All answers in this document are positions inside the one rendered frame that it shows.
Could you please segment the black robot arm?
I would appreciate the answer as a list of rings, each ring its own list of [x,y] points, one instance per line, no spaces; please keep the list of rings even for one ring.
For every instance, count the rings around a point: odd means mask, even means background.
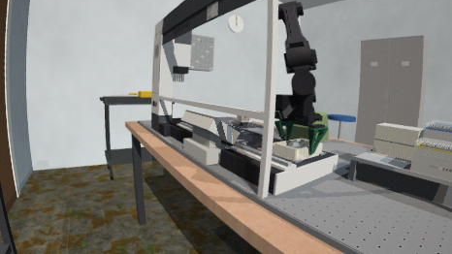
[[[278,19],[283,20],[287,34],[286,53],[284,53],[286,72],[295,73],[291,80],[292,93],[298,94],[275,96],[274,118],[276,119],[285,119],[289,114],[311,115],[311,103],[316,102],[314,90],[316,80],[310,71],[316,70],[317,56],[315,49],[310,49],[307,39],[302,34],[298,17],[303,15],[301,2],[278,4]],[[299,96],[299,94],[306,96]],[[313,95],[313,102],[312,96],[307,94]]]

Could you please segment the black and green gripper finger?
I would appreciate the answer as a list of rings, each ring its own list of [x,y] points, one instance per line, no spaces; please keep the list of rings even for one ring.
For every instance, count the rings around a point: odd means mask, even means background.
[[[328,127],[324,127],[324,128],[308,128],[308,136],[309,136],[309,149],[310,149],[310,154],[313,154],[317,148],[317,146],[319,145],[320,141],[322,140],[322,138],[324,137],[324,135],[326,134],[326,132],[328,131]],[[321,132],[321,133],[319,133]],[[315,137],[316,134],[318,133],[317,139],[315,141]],[[314,143],[315,141],[315,143]]]
[[[274,122],[282,141],[289,141],[293,129],[294,121],[275,121]],[[284,137],[283,126],[287,126],[286,139]]]

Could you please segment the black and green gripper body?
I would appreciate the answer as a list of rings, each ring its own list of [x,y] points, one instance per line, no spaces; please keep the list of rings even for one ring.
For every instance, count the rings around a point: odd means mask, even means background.
[[[301,115],[296,115],[296,114],[289,114],[287,117],[288,118],[285,118],[282,120],[280,119],[280,120],[281,121],[294,121],[294,124],[296,124],[296,125],[306,126],[308,128],[314,128],[314,129],[325,127],[325,125],[322,125],[322,124],[312,124],[314,122],[314,120],[322,121],[322,118],[323,118],[322,115],[312,114],[312,103],[311,103],[311,115],[301,116]],[[315,119],[315,118],[318,118],[318,119]]]

